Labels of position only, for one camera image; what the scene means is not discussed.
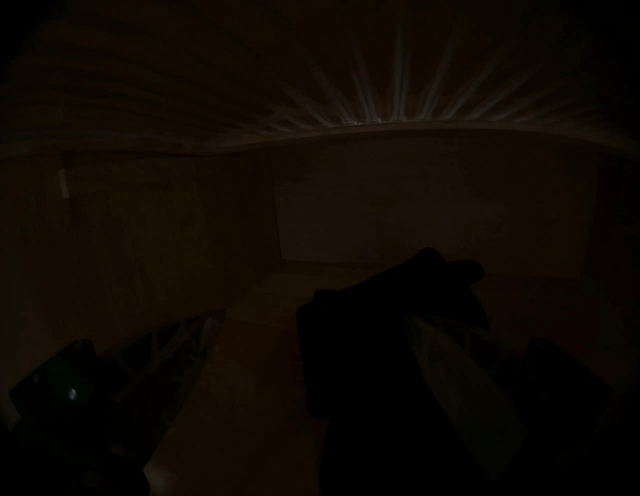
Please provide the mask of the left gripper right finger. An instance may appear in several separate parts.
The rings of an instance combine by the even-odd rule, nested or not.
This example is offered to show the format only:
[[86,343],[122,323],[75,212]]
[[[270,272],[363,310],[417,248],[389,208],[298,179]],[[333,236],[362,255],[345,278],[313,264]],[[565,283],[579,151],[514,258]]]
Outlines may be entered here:
[[614,395],[554,342],[525,347],[484,328],[412,315],[404,334],[422,377],[487,478],[550,488],[588,457]]

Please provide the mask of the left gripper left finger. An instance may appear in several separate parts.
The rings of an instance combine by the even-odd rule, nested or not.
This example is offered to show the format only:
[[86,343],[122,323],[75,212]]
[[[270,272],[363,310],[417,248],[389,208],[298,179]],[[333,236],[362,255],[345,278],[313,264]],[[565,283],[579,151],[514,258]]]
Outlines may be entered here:
[[8,393],[7,495],[151,495],[144,468],[199,380],[224,308],[144,329],[103,354],[78,339]]

